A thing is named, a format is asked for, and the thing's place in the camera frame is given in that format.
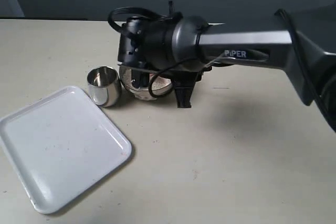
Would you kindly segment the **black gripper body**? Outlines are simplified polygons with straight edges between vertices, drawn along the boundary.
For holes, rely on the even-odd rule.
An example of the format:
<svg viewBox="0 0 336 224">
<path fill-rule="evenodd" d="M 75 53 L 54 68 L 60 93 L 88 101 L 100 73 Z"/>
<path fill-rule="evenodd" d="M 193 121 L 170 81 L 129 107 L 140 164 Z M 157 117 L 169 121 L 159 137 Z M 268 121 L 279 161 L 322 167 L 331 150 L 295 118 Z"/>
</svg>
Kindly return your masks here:
<svg viewBox="0 0 336 224">
<path fill-rule="evenodd" d="M 149 86 L 148 86 L 149 90 L 153 90 L 152 86 L 158 77 L 169 79 L 171 82 L 169 90 L 174 90 L 175 80 L 193 80 L 196 82 L 198 79 L 201 78 L 203 72 L 208 72 L 212 69 L 211 65 L 208 65 L 208 66 L 205 65 L 204 67 L 201 67 L 200 70 L 190 72 L 190 71 L 184 71 L 184 70 L 178 69 L 178 67 L 181 67 L 181 66 L 182 66 L 182 62 L 179 62 L 179 63 L 174 64 L 173 66 L 157 71 L 153 75 L 153 77 L 150 79 Z"/>
</svg>

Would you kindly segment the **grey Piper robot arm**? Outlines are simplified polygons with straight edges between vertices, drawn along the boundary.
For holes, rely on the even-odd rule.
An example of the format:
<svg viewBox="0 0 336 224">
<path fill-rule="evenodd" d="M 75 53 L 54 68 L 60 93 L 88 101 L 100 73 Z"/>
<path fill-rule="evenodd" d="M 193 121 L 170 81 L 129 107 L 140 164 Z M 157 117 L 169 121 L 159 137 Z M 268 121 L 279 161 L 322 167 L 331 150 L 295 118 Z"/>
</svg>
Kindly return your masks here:
<svg viewBox="0 0 336 224">
<path fill-rule="evenodd" d="M 108 16 L 120 34 L 118 62 L 132 70 L 136 87 L 170 79 L 179 108 L 190 108 L 196 82 L 214 67 L 283 70 L 305 105 L 315 102 L 335 128 L 335 5 L 260 20 L 211 25 L 199 16 L 167 16 L 122 7 Z"/>
</svg>

